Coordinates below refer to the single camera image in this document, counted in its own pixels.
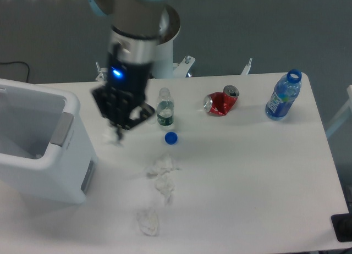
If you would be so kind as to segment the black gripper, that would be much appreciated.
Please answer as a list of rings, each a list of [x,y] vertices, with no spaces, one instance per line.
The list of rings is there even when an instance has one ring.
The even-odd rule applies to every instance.
[[[116,134],[116,143],[124,138],[123,130],[130,130],[155,114],[145,102],[145,90],[152,64],[123,62],[118,53],[122,45],[113,46],[108,55],[106,83],[92,90],[101,116],[108,119],[107,134]]]

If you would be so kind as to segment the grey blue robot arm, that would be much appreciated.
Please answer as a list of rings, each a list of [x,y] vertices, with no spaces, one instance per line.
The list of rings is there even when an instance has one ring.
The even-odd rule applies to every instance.
[[[154,115],[145,90],[155,62],[160,21],[167,0],[88,0],[92,10],[112,16],[107,78],[92,90],[110,141],[118,142]]]

